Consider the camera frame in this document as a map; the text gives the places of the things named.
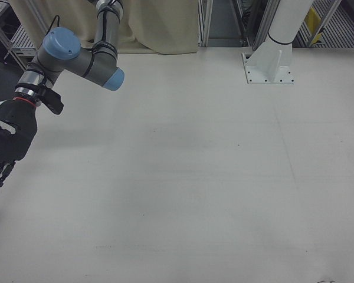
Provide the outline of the black dexterous robot hand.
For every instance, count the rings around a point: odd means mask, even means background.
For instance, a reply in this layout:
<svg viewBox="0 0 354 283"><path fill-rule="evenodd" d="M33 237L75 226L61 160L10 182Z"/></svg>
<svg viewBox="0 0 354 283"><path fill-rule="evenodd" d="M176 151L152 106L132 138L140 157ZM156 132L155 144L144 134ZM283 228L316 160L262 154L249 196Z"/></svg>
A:
<svg viewBox="0 0 354 283"><path fill-rule="evenodd" d="M0 188L37 132L36 106L19 98L0 102Z"/></svg>

